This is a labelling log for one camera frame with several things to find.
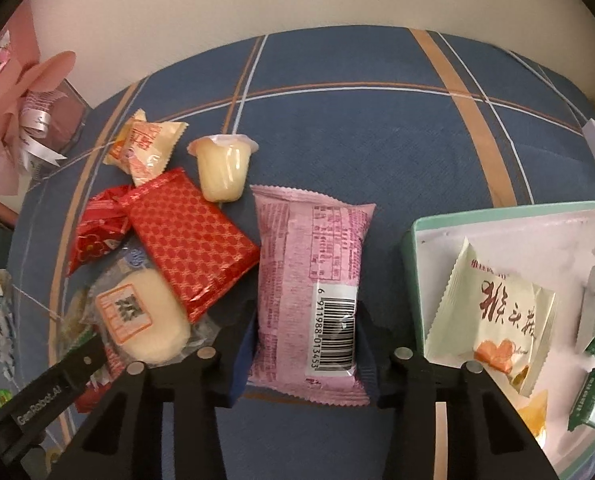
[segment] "orange and cream wrapper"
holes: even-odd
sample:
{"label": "orange and cream wrapper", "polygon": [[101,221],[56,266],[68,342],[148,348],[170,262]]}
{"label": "orange and cream wrapper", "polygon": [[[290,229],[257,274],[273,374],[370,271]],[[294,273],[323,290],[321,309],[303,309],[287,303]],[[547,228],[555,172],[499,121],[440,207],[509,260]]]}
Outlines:
{"label": "orange and cream wrapper", "polygon": [[146,113],[144,110],[139,109],[133,114],[133,117],[123,124],[119,134],[115,137],[113,145],[104,157],[104,164],[117,166],[120,170],[124,171],[124,173],[131,173],[128,166],[128,149],[130,147],[133,124],[136,122],[146,122]]}
{"label": "orange and cream wrapper", "polygon": [[187,126],[186,123],[133,123],[128,167],[136,186],[164,173],[173,148]]}
{"label": "orange and cream wrapper", "polygon": [[530,396],[546,361],[555,293],[481,264],[465,239],[426,340],[431,360],[477,359]]}

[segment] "wall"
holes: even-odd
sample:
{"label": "wall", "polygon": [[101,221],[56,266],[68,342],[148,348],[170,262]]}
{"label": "wall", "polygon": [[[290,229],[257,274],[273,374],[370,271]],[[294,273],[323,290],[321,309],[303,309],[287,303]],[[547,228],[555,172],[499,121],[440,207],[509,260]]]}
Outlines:
{"label": "wall", "polygon": [[595,19],[581,0],[32,0],[43,57],[74,50],[92,105],[180,59],[323,25],[427,28],[515,50],[595,98]]}

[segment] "screw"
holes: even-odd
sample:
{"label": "screw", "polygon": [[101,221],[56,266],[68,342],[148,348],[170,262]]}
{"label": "screw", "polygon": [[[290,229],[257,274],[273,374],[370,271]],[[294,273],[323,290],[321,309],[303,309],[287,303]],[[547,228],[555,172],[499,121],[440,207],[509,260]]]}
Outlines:
{"label": "screw", "polygon": [[144,363],[134,361],[126,367],[126,371],[131,375],[139,375],[144,371]]}
{"label": "screw", "polygon": [[200,348],[197,351],[197,357],[200,359],[212,359],[217,354],[217,350],[215,350],[212,346],[205,346],[204,348]]}
{"label": "screw", "polygon": [[479,374],[482,372],[482,370],[484,370],[484,367],[482,366],[482,363],[479,361],[467,361],[466,369],[472,374]]}
{"label": "screw", "polygon": [[402,361],[407,361],[408,359],[413,357],[413,350],[411,350],[410,348],[406,348],[405,346],[400,346],[399,348],[395,349],[393,354],[395,354],[395,357],[397,357],[398,359]]}

